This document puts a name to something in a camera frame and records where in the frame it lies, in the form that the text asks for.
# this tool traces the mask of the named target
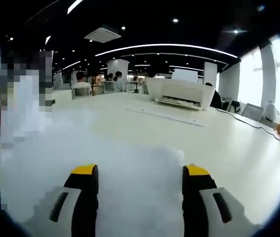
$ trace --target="led light strip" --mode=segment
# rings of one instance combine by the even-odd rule
[[[195,71],[201,71],[201,72],[203,72],[203,70],[197,69],[197,68],[187,68],[187,67],[180,67],[180,66],[173,66],[173,65],[171,65],[170,67],[172,67],[172,68],[190,69],[190,70],[195,70]]]
[[[73,9],[75,7],[77,7],[78,4],[80,4],[83,0],[76,0],[68,9],[67,9],[67,14],[70,14],[71,11],[73,11]]]
[[[73,66],[73,65],[75,65],[75,64],[77,64],[77,63],[80,63],[80,61],[75,62],[75,63],[73,63],[73,64],[71,64],[71,65],[68,65],[67,67],[63,68],[62,70],[67,69],[67,68],[69,68],[69,67],[71,67],[71,66]]]
[[[126,50],[126,49],[131,49],[131,48],[142,48],[142,47],[151,47],[151,46],[176,46],[176,47],[189,47],[189,48],[199,48],[199,49],[204,49],[204,50],[209,50],[209,51],[213,51],[213,52],[217,52],[217,53],[222,53],[234,58],[238,58],[237,56],[230,54],[230,53],[226,53],[217,49],[213,49],[213,48],[207,48],[207,47],[202,47],[202,46],[196,46],[196,45],[189,45],[189,44],[178,44],[178,43],[152,43],[152,44],[142,44],[142,45],[135,45],[135,46],[129,46],[129,47],[124,47],[124,48],[117,48],[117,49],[113,49],[107,52],[103,52],[103,53],[99,53],[96,54],[95,57],[100,56],[100,55],[104,55],[107,53],[112,53],[112,52],[117,52],[117,51],[121,51],[121,50]]]

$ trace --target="white wall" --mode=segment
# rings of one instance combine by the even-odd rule
[[[208,82],[215,86],[217,82],[218,66],[214,63],[205,62],[203,70],[203,82]]]
[[[271,45],[269,44],[262,48],[260,53],[263,64],[263,95],[261,107],[264,107],[269,100],[275,102],[276,70]]]
[[[237,100],[239,94],[239,83],[240,64],[237,63],[220,73],[219,94],[221,97],[231,97],[233,100]]]

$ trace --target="black hair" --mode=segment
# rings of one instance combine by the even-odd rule
[[[108,75],[107,75],[107,77],[106,77],[106,79],[108,80],[108,79],[112,79],[114,77],[114,75],[112,74],[112,73],[109,73]]]
[[[118,77],[122,76],[122,72],[120,71],[117,71],[116,72],[116,75],[115,75],[115,78],[114,78],[114,81],[117,81],[118,80]]]
[[[83,72],[76,73],[77,80],[82,80],[84,77],[86,77],[85,73]]]

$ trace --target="wall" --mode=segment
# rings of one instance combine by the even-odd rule
[[[275,102],[276,70],[271,45],[269,44],[262,48],[260,53],[263,64],[263,94],[261,107],[264,107],[269,100]]]
[[[219,94],[221,97],[231,97],[238,99],[240,84],[240,64],[237,63],[220,73]]]

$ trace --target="ceiling light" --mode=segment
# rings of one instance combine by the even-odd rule
[[[75,64],[77,64],[77,63],[80,63],[80,61],[75,62],[75,63],[73,63],[73,64],[71,64],[71,65],[68,65],[67,67],[63,68],[62,70],[67,69],[67,68],[69,68],[69,67],[71,67],[71,66],[73,66],[73,65],[75,65]]]
[[[201,71],[201,72],[203,72],[203,70],[197,69],[197,68],[187,68],[187,67],[180,67],[180,66],[170,66],[170,67],[172,67],[172,68],[190,69],[190,70],[195,70],[195,71]]]
[[[50,38],[51,38],[51,36],[46,37],[45,44],[47,44],[47,42],[49,41]]]
[[[67,9],[67,14],[70,14],[70,12],[77,7],[78,4],[80,4],[82,0],[76,0],[68,9]]]

